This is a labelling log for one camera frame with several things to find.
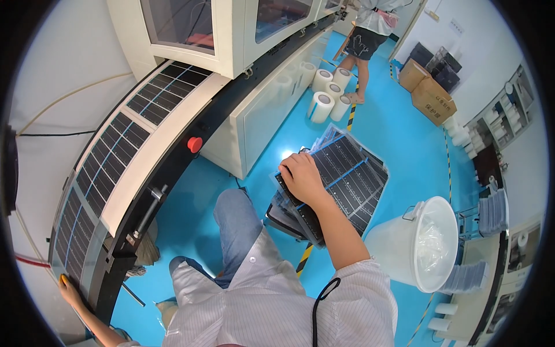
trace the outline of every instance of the person's right hand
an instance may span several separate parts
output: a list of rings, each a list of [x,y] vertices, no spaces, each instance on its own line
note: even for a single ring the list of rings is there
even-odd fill
[[[289,191],[308,206],[314,208],[318,202],[330,197],[324,189],[314,159],[308,153],[290,155],[280,163],[278,169]]]
[[[58,288],[60,289],[60,293],[62,293],[62,297],[73,308],[78,309],[83,306],[83,301],[81,299],[81,296],[79,296],[79,292],[77,291],[77,289],[75,289],[73,284],[71,284],[69,279],[63,274],[58,280]]]

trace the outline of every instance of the blue floor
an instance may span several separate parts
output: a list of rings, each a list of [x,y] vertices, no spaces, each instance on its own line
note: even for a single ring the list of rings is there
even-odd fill
[[[324,58],[331,61],[344,36],[332,33]],[[412,106],[410,93],[390,77],[387,57],[395,43],[388,40],[370,60],[370,82],[366,102],[356,107],[352,134],[370,150],[379,155],[390,171],[390,180],[382,194],[380,204],[372,217],[369,229],[401,215],[409,205],[439,195],[449,199],[449,177],[445,139],[441,127],[433,125]],[[322,62],[321,68],[334,67]],[[355,78],[347,92],[355,90]],[[301,146],[309,147],[322,135],[328,122],[311,123],[306,117],[312,93],[307,90],[291,111],[283,125],[264,150],[253,169],[241,185],[246,186],[258,216],[262,219],[270,199],[275,193],[269,174],[276,170],[284,153],[296,152]],[[348,114],[338,122],[346,128]],[[451,162],[452,206],[455,211],[473,206],[478,201],[478,185],[474,167],[464,149],[454,147],[449,137]],[[126,330],[145,346],[159,346],[164,337],[160,313],[154,303],[174,296],[168,273],[168,264],[176,255],[198,260],[212,274],[221,271],[221,249],[218,226],[212,209],[220,192],[236,187],[235,180],[223,169],[199,157],[191,163],[171,191],[157,215],[158,238],[156,245],[162,257],[143,277],[130,278],[126,284],[145,303],[142,308],[129,294],[120,291],[112,316],[112,325]],[[282,256],[296,266],[306,247],[277,230],[269,233]],[[326,250],[314,250],[301,275],[307,295],[316,297],[334,273]],[[399,315],[396,346],[406,346],[415,331],[431,294],[415,287],[392,281]],[[449,297],[436,294],[421,329],[411,346],[439,346],[432,341],[427,322],[434,317],[433,308]]]

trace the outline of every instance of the cardboard box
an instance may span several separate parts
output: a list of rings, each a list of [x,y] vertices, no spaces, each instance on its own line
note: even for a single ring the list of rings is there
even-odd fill
[[[430,76],[430,74],[426,69],[421,67],[413,59],[410,59],[399,74],[399,84],[412,93],[416,86],[428,76]]]
[[[412,104],[433,124],[440,126],[452,116],[457,107],[455,102],[431,76],[424,78],[411,93]]]

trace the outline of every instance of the foot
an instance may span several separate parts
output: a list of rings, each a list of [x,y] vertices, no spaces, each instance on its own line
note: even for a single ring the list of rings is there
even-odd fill
[[[351,104],[364,104],[364,97],[360,97],[357,93],[347,93],[345,96],[349,98]]]

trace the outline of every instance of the white shirt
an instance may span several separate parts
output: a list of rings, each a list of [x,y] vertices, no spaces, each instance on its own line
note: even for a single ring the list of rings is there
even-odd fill
[[[374,7],[386,12],[396,13],[397,9],[410,3],[410,0],[359,0],[360,9],[356,15],[356,26],[368,29],[380,35],[389,36],[393,28],[387,25],[385,20]]]
[[[397,303],[373,260],[338,270],[317,309],[318,346],[393,346]],[[312,306],[291,263],[263,228],[228,289],[181,263],[172,275],[179,305],[162,346],[312,346]],[[120,347],[138,346],[137,342]]]

